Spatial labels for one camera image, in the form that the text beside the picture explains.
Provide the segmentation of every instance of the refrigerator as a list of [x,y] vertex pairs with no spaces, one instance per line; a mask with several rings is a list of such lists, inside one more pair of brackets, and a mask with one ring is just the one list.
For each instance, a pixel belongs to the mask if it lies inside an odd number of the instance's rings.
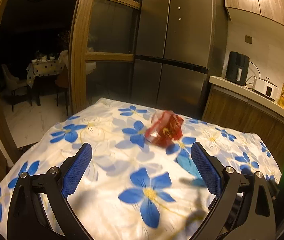
[[227,28],[224,0],[142,0],[131,102],[200,119]]

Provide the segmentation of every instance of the red snack bag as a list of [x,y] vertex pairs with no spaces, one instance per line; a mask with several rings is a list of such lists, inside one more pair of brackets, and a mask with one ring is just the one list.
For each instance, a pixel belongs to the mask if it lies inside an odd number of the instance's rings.
[[152,126],[146,130],[145,138],[152,144],[166,148],[172,140],[182,137],[181,125],[184,120],[172,111],[156,113],[152,117]]

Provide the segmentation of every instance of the white countertop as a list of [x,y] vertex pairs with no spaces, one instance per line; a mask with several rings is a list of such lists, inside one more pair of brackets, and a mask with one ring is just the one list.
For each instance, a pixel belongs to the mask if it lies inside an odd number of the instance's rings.
[[264,107],[276,112],[284,118],[284,109],[282,107],[280,107],[277,103],[272,102],[271,100],[253,92],[251,89],[247,89],[246,87],[234,84],[221,77],[210,76],[209,82],[219,87],[230,90],[234,93],[237,93],[241,96],[244,96],[254,102],[257,102],[260,105],[263,105]]

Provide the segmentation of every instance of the tiled floor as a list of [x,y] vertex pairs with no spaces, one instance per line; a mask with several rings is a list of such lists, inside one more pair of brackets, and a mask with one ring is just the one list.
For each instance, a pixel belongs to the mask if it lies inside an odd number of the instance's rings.
[[30,105],[28,101],[12,106],[2,100],[5,119],[17,147],[22,147],[41,140],[44,133],[58,122],[67,119],[64,94],[59,94],[57,106],[56,94],[40,96],[41,106],[35,100]]

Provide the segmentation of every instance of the refrigerator door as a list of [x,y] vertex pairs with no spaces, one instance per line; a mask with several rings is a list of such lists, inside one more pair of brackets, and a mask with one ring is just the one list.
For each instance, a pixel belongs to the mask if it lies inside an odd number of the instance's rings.
[[211,26],[212,0],[171,0],[164,58],[208,67]]
[[156,108],[201,118],[207,74],[163,64]]
[[163,57],[170,0],[142,0],[136,55]]
[[132,80],[131,102],[155,107],[158,96],[162,64],[136,59]]

